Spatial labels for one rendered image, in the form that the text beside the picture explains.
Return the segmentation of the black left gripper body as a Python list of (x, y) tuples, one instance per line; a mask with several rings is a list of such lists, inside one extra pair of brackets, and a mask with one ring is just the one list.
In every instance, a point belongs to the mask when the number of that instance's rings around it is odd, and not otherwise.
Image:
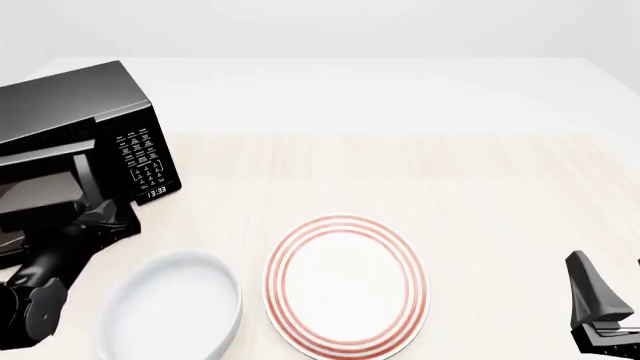
[(83, 246), (91, 251), (101, 251), (121, 239), (141, 233), (140, 221), (132, 209), (90, 212), (75, 224), (82, 230)]

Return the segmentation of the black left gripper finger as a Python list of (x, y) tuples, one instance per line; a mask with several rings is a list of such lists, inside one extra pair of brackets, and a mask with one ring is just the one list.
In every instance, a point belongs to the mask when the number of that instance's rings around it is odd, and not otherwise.
[(85, 212), (78, 218), (79, 224), (86, 225), (112, 225), (116, 221), (117, 206), (114, 200), (105, 200), (95, 209)]

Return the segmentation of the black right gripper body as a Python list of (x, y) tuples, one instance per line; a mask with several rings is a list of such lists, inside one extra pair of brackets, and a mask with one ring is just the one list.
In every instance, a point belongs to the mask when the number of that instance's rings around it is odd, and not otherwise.
[(597, 327), (584, 323), (571, 330), (580, 353), (640, 355), (640, 328)]

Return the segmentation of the black microwave oven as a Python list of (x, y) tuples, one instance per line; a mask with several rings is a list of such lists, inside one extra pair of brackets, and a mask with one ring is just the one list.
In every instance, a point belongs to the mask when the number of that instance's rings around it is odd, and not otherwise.
[[(93, 204), (78, 181), (80, 154)], [(134, 209), (181, 187), (154, 106), (121, 62), (0, 86), (0, 212), (105, 200)]]

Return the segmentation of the white round bowl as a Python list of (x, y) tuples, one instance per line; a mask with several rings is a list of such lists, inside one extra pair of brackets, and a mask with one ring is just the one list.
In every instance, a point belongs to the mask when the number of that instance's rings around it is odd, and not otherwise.
[(221, 360), (240, 327), (231, 269), (200, 251), (146, 263), (114, 292), (100, 321), (101, 360)]

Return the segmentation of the white plate with red rings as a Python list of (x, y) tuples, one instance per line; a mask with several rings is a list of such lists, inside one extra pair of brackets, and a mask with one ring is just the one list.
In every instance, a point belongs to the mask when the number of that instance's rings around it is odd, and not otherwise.
[(355, 215), (286, 233), (266, 257), (261, 290), (276, 332), (313, 360), (388, 360), (419, 334), (431, 302), (413, 246)]

